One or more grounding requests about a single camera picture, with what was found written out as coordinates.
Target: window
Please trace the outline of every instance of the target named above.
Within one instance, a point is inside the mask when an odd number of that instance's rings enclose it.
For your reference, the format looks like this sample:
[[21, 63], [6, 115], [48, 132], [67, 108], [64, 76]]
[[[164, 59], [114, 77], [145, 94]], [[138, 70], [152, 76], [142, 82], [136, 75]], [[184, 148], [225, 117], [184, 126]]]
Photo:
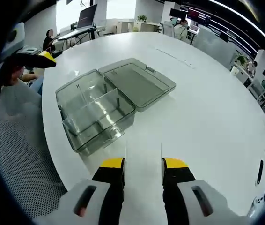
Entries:
[[90, 0], [73, 0], [68, 5], [66, 0], [57, 1], [56, 5], [56, 24], [57, 32], [70, 24], [77, 22], [80, 12], [90, 6]]
[[136, 11], [136, 0], [108, 0], [107, 19], [133, 19]]

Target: potted plant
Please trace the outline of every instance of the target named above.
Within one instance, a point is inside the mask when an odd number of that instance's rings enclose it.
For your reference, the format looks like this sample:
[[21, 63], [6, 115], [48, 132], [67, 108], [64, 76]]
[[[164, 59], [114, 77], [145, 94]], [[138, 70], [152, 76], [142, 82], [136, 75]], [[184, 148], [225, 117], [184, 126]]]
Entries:
[[246, 63], [246, 60], [242, 55], [240, 55], [236, 60], [239, 61], [242, 66]]
[[146, 17], [145, 15], [139, 15], [139, 16], [138, 16], [138, 20], [139, 20], [139, 21], [146, 22], [147, 17]]

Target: ceiling light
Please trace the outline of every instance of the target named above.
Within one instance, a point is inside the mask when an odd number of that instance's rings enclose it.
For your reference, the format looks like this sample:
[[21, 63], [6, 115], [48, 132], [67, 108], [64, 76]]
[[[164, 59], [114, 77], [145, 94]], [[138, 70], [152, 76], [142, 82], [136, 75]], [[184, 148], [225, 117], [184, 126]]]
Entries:
[[252, 13], [254, 18], [256, 19], [256, 21], [259, 22], [259, 18], [256, 15], [256, 13], [254, 12], [254, 10], [253, 10], [253, 8], [251, 6], [251, 3], [248, 0], [240, 0], [240, 2], [242, 2], [247, 7], [247, 9]]
[[228, 10], [230, 10], [231, 12], [237, 14], [238, 16], [242, 17], [244, 20], [246, 20], [248, 23], [250, 23], [255, 29], [257, 29], [259, 31], [259, 33], [261, 33], [264, 37], [265, 37], [265, 34], [262, 32], [262, 30], [260, 28], [258, 28], [258, 26], [256, 26], [253, 22], [251, 22], [249, 19], [247, 19], [245, 16], [243, 16], [242, 14], [238, 13], [237, 11], [235, 11], [234, 9], [222, 4], [222, 3], [219, 3], [215, 0], [209, 0], [210, 2], [213, 2], [219, 6], [222, 6]]
[[[215, 20], [211, 20], [211, 21], [213, 21], [214, 23], [216, 23], [216, 24], [218, 24], [218, 25], [220, 25], [220, 26], [222, 26], [222, 27], [224, 27], [224, 28], [226, 28], [226, 29], [228, 29], [227, 27], [225, 27], [224, 25], [222, 25], [221, 23], [218, 23], [218, 22], [216, 22]], [[251, 47], [252, 49], [253, 49], [253, 51], [255, 51], [256, 53], [257, 53], [257, 51], [247, 42], [247, 41], [245, 41], [243, 38], [241, 38], [238, 34], [236, 34], [235, 32], [233, 32], [235, 35], [237, 35], [240, 39], [242, 39], [249, 47]]]

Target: mesh chair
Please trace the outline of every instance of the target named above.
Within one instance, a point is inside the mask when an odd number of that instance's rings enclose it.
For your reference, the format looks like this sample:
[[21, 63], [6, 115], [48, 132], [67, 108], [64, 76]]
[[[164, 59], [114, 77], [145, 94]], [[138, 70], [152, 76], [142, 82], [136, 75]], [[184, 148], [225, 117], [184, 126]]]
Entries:
[[21, 81], [0, 97], [0, 173], [31, 218], [57, 209], [66, 193], [46, 144], [41, 96]]
[[164, 35], [167, 35], [169, 37], [173, 37], [174, 38], [175, 37], [174, 36], [174, 27], [173, 27], [172, 23], [170, 23], [170, 22], [164, 22], [162, 24], [162, 33]]

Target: white round table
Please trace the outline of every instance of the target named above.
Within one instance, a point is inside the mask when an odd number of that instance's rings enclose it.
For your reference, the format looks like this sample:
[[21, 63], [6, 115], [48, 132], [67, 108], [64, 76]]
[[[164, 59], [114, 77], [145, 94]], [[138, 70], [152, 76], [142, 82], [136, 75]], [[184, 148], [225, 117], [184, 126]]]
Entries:
[[[134, 125], [114, 143], [80, 157], [64, 132], [55, 91], [75, 78], [73, 71], [83, 74], [128, 58], [144, 62], [177, 86], [137, 112]], [[246, 88], [205, 53], [166, 35], [138, 32], [85, 42], [56, 61], [44, 75], [43, 122], [52, 160], [68, 190], [91, 179], [103, 160], [126, 157], [121, 224], [166, 224], [161, 157], [173, 157], [222, 193], [239, 215], [247, 214], [254, 197], [263, 194], [265, 115]], [[260, 159], [264, 172], [256, 187]]]

